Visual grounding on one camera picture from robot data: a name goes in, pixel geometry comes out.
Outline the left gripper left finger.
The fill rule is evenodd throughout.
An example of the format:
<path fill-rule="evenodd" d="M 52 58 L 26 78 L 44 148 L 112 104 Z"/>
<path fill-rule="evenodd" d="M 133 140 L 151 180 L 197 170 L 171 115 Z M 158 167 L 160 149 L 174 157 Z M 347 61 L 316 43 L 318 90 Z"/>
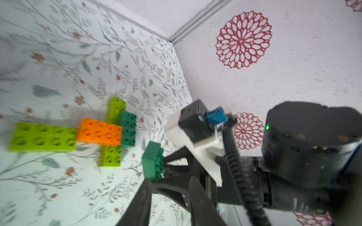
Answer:
<path fill-rule="evenodd" d="M 151 179 L 144 179 L 116 226 L 148 226 L 152 202 Z"/>

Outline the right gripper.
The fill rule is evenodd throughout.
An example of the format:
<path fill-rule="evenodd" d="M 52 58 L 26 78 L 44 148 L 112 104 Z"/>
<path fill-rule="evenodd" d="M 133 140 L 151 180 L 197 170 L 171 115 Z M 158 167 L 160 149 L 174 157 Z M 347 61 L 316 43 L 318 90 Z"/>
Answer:
<path fill-rule="evenodd" d="M 187 165 L 169 164 L 181 159 L 186 159 Z M 254 184 L 254 190 L 259 195 L 261 204 L 266 206 L 266 176 L 263 158 L 242 156 L 240 159 L 247 164 Z M 169 172 L 170 174 L 165 178 L 151 181 L 152 193 L 163 195 L 183 207 L 185 210 L 190 211 L 189 183 L 193 177 L 191 174 L 193 171 L 193 164 L 194 156 L 186 146 L 171 155 L 166 156 L 164 158 L 164 171 Z M 206 170 L 202 166 L 199 166 L 199 179 L 203 188 L 206 190 L 208 197 L 213 203 L 243 206 L 244 204 L 242 200 L 238 198 L 237 189 L 232 181 L 231 174 L 229 173 L 226 158 L 217 156 L 214 159 L 214 165 L 219 167 L 219 173 L 222 179 L 221 186 L 217 186 L 214 179 L 212 179 Z"/>

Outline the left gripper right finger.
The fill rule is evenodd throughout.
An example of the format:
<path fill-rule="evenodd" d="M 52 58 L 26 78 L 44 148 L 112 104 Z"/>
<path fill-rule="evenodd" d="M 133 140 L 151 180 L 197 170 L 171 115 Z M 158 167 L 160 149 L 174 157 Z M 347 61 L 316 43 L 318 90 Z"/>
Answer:
<path fill-rule="evenodd" d="M 190 178 L 188 192 L 192 226 L 226 226 L 196 177 Z"/>

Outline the dark green lego brick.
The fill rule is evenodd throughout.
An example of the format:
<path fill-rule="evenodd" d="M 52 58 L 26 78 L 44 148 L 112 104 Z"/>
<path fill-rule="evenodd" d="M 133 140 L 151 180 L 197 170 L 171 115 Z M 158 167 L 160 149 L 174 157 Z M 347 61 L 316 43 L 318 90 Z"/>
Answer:
<path fill-rule="evenodd" d="M 118 120 L 118 125 L 122 127 L 122 146 L 135 147 L 136 123 L 137 115 L 127 111 L 121 112 Z"/>
<path fill-rule="evenodd" d="M 145 179 L 158 180 L 164 171 L 163 148 L 160 143 L 150 141 L 142 156 L 142 168 Z"/>

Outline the dark green lego brick top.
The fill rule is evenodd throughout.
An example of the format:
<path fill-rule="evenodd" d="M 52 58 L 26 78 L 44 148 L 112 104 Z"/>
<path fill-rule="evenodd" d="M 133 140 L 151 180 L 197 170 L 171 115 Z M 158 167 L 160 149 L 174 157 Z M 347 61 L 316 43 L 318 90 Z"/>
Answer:
<path fill-rule="evenodd" d="M 122 127 L 122 146 L 135 147 L 136 123 L 137 115 L 127 111 L 121 112 L 118 120 L 118 125 Z"/>

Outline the lime lego brick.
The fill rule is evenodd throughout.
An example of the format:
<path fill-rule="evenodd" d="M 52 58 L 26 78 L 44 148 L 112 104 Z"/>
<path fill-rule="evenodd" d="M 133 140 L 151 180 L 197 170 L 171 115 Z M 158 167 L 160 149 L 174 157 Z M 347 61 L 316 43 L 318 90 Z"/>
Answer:
<path fill-rule="evenodd" d="M 78 129 L 29 122 L 17 124 L 11 152 L 74 151 Z"/>
<path fill-rule="evenodd" d="M 106 122 L 117 125 L 120 114 L 126 109 L 126 102 L 112 97 L 108 103 Z"/>
<path fill-rule="evenodd" d="M 121 146 L 103 146 L 100 153 L 99 167 L 120 167 L 122 161 Z"/>

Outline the orange lego brick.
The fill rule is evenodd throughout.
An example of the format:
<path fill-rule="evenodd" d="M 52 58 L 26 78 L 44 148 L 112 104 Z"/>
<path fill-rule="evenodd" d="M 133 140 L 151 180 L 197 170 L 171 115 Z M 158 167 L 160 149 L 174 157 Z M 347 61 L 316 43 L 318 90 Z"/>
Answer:
<path fill-rule="evenodd" d="M 84 118 L 78 128 L 76 141 L 103 146 L 119 146 L 122 141 L 122 127 Z"/>

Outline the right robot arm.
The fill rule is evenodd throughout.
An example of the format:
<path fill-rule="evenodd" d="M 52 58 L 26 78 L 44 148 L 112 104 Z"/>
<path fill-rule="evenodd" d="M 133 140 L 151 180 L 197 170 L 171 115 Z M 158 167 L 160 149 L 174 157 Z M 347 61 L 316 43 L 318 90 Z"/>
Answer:
<path fill-rule="evenodd" d="M 234 137 L 238 119 L 197 100 L 168 119 L 165 134 L 176 147 L 152 156 L 152 191 L 191 213 L 194 226 L 221 226 L 219 203 L 240 204 L 253 226 L 268 226 L 266 209 L 307 214 L 329 212 L 339 222 L 360 207 L 362 115 L 350 107 L 284 102 L 266 122 L 262 158 L 241 157 Z"/>

